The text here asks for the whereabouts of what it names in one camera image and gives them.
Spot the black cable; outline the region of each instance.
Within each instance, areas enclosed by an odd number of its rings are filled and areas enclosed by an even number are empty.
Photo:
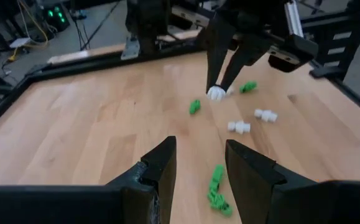
[[[105,18],[99,23],[98,27],[94,30],[94,32],[90,35],[90,38],[87,39],[86,44],[84,44],[80,50],[84,50],[86,46],[90,43],[90,41],[93,39],[94,35],[100,30],[100,28],[103,26],[105,21],[108,19],[108,17],[112,14],[112,12],[115,10],[115,8],[119,5],[120,1],[118,1],[112,8],[109,10]]]
[[[88,40],[88,35],[87,35],[85,23],[81,22],[81,25],[83,26],[83,32],[85,33],[86,40]]]
[[[82,46],[82,44],[85,43],[85,40],[84,40],[84,38],[83,38],[83,35],[81,34],[81,31],[80,31],[80,29],[79,29],[79,26],[78,26],[78,23],[77,23],[76,18],[74,18],[74,17],[72,17],[72,16],[71,16],[71,18],[72,18],[72,21],[75,23],[76,30],[78,31],[79,48],[81,49],[81,46]]]
[[[323,0],[315,0],[315,4],[314,6],[317,8],[317,9],[314,9],[312,12],[311,12],[311,15],[314,15],[316,14],[317,12],[319,12],[321,9],[321,5],[322,5],[322,2]]]

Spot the metal bracket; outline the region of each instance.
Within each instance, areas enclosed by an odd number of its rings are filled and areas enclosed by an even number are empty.
[[[140,43],[137,37],[128,36],[126,38],[126,46],[122,52],[121,60],[128,60],[138,57],[140,53]]]

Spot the cable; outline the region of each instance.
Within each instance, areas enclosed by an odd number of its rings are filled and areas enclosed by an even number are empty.
[[[90,35],[90,38],[87,39],[87,42],[85,45],[83,45],[80,50],[84,50],[86,46],[90,43],[90,41],[93,39],[94,35],[100,30],[100,28],[103,26],[104,22],[109,18],[109,16],[112,14],[112,12],[115,10],[115,8],[119,5],[121,1],[118,1],[112,8],[109,10],[105,18],[99,23],[98,27],[94,30],[94,32]]]
[[[37,47],[45,48],[47,46],[47,44],[48,44],[48,37],[47,37],[46,33],[43,31],[42,28],[40,28],[39,24],[36,22],[35,18],[30,14],[28,8],[25,6],[25,4],[22,2],[22,0],[17,0],[17,3],[19,4],[19,9],[21,10],[22,18],[24,18],[24,16],[23,16],[23,13],[22,13],[21,6],[25,9],[25,12],[28,14],[28,16],[30,17],[32,22],[36,25],[36,27],[39,29],[39,31],[41,31],[41,33],[44,35],[44,38],[45,38],[45,42],[44,42],[43,46],[36,46],[36,45],[25,45],[25,46],[26,47],[35,47],[35,48],[37,48]],[[26,29],[27,35],[30,38],[30,35],[29,35],[28,31],[27,31],[27,26],[26,26],[25,19],[24,19],[24,24],[25,24],[25,29]]]
[[[83,32],[85,33],[86,40],[88,40],[88,35],[87,35],[85,23],[82,21],[81,25],[83,26]]]
[[[72,16],[71,16],[71,18],[73,20],[73,23],[75,23],[76,30],[78,31],[79,48],[81,49],[82,42],[83,42],[83,44],[85,44],[86,42],[85,42],[85,40],[83,38],[83,35],[81,34],[81,31],[80,31],[80,29],[78,27],[78,23],[77,23],[76,19],[74,17],[72,17]]]

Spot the green plastic piece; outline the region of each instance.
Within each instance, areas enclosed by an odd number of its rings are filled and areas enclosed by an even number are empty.
[[[190,114],[195,114],[200,109],[200,101],[194,100],[190,105]]]
[[[219,183],[221,181],[221,178],[223,177],[224,173],[224,166],[219,164],[216,166],[215,171],[213,172],[213,176],[210,181],[209,189],[218,191]]]
[[[209,199],[210,203],[214,203],[216,200],[218,193],[214,190],[209,190],[207,198]]]
[[[224,202],[223,206],[221,207],[221,213],[227,217],[232,215],[232,207],[228,205],[228,203]]]
[[[210,200],[210,207],[220,210],[225,216],[232,215],[232,207],[225,201],[224,195],[218,194],[217,192],[210,190],[208,194]]]
[[[247,91],[251,91],[257,87],[257,82],[247,82],[245,85],[239,88],[241,93],[245,93]]]

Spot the electronic equipment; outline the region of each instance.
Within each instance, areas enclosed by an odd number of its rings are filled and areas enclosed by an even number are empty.
[[[42,14],[47,23],[57,28],[58,32],[64,31],[70,25],[60,3],[44,5]]]

